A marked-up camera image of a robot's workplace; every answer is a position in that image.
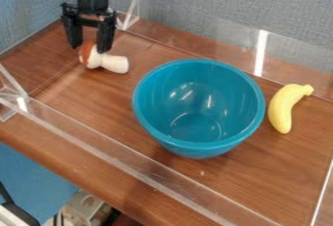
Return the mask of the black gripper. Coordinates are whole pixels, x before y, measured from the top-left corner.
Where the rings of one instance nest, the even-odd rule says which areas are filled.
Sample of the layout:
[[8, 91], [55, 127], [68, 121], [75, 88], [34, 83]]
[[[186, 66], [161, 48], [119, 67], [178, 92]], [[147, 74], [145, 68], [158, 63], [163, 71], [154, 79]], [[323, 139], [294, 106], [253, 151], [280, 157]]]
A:
[[94, 15], [103, 17], [105, 20], [98, 24], [97, 46], [98, 52], [102, 54], [113, 48], [115, 31], [117, 31], [117, 15], [114, 11], [109, 11], [110, 0], [76, 0], [76, 4], [63, 3], [62, 21], [67, 33], [68, 42], [75, 49], [82, 45], [82, 25], [90, 24], [90, 21], [80, 21], [82, 15]]

